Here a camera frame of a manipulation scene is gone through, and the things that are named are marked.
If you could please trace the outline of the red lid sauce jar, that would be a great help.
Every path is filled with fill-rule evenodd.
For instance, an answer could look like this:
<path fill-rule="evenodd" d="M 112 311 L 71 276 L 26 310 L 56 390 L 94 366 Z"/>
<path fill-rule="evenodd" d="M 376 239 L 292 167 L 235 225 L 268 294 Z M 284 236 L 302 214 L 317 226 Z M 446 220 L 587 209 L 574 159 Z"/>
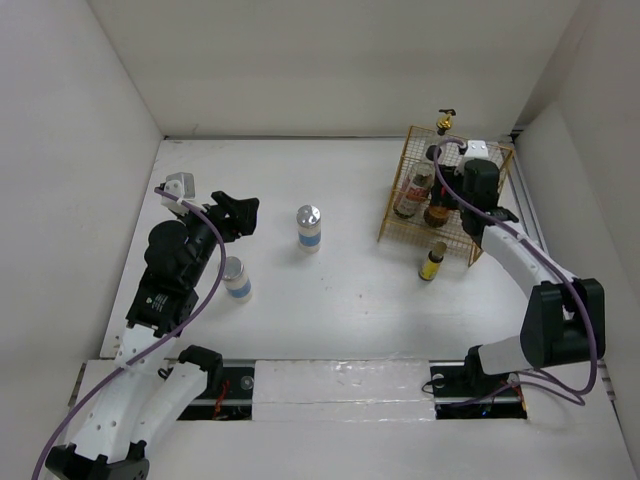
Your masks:
<path fill-rule="evenodd" d="M 447 224 L 450 210 L 446 206 L 438 205 L 431 201 L 424 211 L 424 221 L 430 228 L 441 228 Z"/>

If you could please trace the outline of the dark sauce bottle black cap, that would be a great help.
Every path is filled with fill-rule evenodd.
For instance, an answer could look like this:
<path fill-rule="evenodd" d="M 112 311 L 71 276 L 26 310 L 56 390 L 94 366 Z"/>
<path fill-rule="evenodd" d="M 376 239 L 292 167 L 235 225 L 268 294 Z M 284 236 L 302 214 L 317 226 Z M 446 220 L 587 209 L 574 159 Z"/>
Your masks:
<path fill-rule="evenodd" d="M 433 182 L 434 168 L 431 162 L 423 161 L 411 166 L 393 204 L 394 213 L 401 219 L 413 217 L 428 198 Z"/>

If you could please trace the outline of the spice jar silver lid blue label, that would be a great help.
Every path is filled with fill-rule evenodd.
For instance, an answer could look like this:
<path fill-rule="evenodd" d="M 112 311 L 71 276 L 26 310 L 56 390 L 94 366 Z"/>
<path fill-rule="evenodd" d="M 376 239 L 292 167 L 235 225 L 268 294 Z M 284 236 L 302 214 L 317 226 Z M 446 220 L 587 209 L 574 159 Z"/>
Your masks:
<path fill-rule="evenodd" d="M 252 298 L 252 284 L 244 263 L 235 256 L 227 256 L 222 281 L 227 293 L 237 302 L 246 303 Z"/>

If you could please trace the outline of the tall clear dispenser bottle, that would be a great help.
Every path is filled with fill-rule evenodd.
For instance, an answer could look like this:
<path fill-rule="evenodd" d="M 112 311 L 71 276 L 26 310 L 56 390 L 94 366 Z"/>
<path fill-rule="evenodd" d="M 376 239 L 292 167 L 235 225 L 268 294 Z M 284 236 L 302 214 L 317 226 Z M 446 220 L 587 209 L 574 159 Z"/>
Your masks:
<path fill-rule="evenodd" d="M 457 115 L 455 109 L 440 109 L 441 116 L 436 121 L 436 133 L 439 137 L 444 137 L 453 127 L 453 118 Z M 429 161 L 433 161 L 437 155 L 441 154 L 441 148 L 437 144 L 428 146 L 425 157 Z"/>

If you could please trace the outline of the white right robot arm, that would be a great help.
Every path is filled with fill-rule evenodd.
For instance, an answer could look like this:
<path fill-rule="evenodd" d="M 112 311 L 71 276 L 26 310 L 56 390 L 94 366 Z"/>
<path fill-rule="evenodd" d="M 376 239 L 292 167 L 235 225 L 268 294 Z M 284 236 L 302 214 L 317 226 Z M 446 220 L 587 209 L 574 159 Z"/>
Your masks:
<path fill-rule="evenodd" d="M 438 184 L 460 212 L 464 231 L 528 297 L 518 335 L 470 348 L 462 369 L 465 387 L 483 394 L 497 384 L 499 375 L 508 374 L 559 385 L 548 368 L 586 362 L 586 385 L 566 390 L 575 396 L 590 393 L 606 349 L 603 286 L 557 264 L 530 239 L 518 217 L 499 206 L 500 173 L 494 163 L 472 159 L 461 169 L 440 163 L 434 167 Z"/>

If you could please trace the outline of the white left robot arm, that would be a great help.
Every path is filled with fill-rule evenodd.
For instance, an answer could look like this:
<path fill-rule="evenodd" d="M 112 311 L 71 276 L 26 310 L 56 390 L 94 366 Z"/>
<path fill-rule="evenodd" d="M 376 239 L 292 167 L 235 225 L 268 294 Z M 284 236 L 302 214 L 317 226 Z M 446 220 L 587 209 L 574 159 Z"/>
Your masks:
<path fill-rule="evenodd" d="M 59 479 L 145 479 L 148 453 L 198 396 L 223 388 L 221 354 L 190 345 L 164 375 L 158 372 L 182 331 L 207 307 L 196 286 L 213 252 L 226 265 L 226 246 L 254 233 L 257 198 L 212 193 L 211 204 L 156 188 L 175 217 L 156 225 L 146 267 L 126 315 L 114 369 L 75 406 L 41 452 L 32 476 Z"/>

